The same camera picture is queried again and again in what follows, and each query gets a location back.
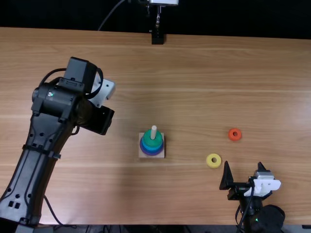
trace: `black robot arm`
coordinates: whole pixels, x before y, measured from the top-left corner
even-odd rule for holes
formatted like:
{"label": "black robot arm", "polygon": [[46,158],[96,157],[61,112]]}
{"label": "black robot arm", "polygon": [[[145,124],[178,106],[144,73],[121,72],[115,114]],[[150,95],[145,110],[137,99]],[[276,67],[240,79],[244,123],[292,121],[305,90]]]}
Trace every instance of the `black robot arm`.
{"label": "black robot arm", "polygon": [[71,58],[64,78],[41,83],[33,93],[29,134],[13,177],[0,199],[0,218],[35,226],[41,218],[46,187],[60,151],[74,127],[105,135],[114,111],[96,107],[89,99],[96,73],[94,64]]}
{"label": "black robot arm", "polygon": [[[261,183],[261,191],[254,194],[255,183]],[[224,174],[219,186],[220,190],[229,190],[228,200],[238,200],[236,218],[239,209],[242,213],[242,218],[238,225],[236,233],[242,232],[242,223],[245,233],[281,233],[281,228],[285,220],[284,211],[274,205],[262,205],[262,201],[272,195],[271,189],[264,190],[265,187],[279,183],[274,179],[274,175],[270,170],[267,170],[261,162],[258,163],[258,169],[254,176],[250,176],[245,183],[237,183],[233,181],[233,176],[228,161],[225,162]]]}

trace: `purple ring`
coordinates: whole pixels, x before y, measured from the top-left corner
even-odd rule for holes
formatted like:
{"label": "purple ring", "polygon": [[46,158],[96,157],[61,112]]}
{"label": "purple ring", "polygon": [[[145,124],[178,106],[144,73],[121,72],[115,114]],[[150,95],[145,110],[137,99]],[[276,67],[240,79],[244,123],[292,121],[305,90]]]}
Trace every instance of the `purple ring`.
{"label": "purple ring", "polygon": [[140,149],[142,150],[142,152],[144,152],[144,153],[147,154],[147,155],[154,156],[154,155],[157,155],[157,154],[160,154],[160,153],[161,153],[161,151],[162,151],[163,148],[164,148],[164,143],[162,143],[162,146],[161,146],[161,147],[159,148],[159,150],[156,151],[156,152],[148,152],[148,150],[146,150],[146,149],[144,148],[144,146],[142,145],[142,138],[140,139],[139,146],[140,146]]}

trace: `yellow ring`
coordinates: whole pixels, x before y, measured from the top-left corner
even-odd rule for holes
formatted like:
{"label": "yellow ring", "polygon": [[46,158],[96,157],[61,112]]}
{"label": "yellow ring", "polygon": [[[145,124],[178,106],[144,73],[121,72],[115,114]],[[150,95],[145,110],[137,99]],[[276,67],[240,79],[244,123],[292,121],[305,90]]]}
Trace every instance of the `yellow ring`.
{"label": "yellow ring", "polygon": [[218,154],[210,154],[206,158],[206,163],[210,168],[218,168],[222,164],[222,159]]}

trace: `stacked ring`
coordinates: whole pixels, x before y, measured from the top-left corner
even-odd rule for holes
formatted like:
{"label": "stacked ring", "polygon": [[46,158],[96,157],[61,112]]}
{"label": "stacked ring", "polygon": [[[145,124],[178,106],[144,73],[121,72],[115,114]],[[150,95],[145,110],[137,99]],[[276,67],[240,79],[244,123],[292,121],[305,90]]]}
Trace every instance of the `stacked ring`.
{"label": "stacked ring", "polygon": [[157,155],[159,154],[163,148],[163,138],[162,134],[157,131],[155,134],[155,138],[151,139],[151,130],[145,132],[144,136],[140,140],[140,148],[147,155]]}

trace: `white plastic part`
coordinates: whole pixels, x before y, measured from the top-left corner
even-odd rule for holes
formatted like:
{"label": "white plastic part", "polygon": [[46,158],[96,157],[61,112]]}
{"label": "white plastic part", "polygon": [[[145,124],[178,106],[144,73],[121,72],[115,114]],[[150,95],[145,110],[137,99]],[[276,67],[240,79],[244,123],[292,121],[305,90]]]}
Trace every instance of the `white plastic part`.
{"label": "white plastic part", "polygon": [[150,4],[178,5],[179,0],[149,0]]}
{"label": "white plastic part", "polygon": [[[279,180],[265,180],[265,179],[254,179],[255,189],[254,196],[263,197],[266,196],[270,191],[278,190],[281,187],[281,181]],[[251,195],[252,188],[244,193],[245,197]]]}
{"label": "white plastic part", "polygon": [[[92,92],[96,91],[101,85],[101,78],[98,73],[96,73],[94,84],[92,87]],[[99,93],[91,98],[91,101],[96,107],[100,108],[105,100],[108,100],[113,95],[116,89],[116,84],[113,81],[104,79],[103,85],[99,91]]]}
{"label": "white plastic part", "polygon": [[156,138],[156,126],[153,125],[151,127],[151,135],[150,135],[151,140],[154,140]]}

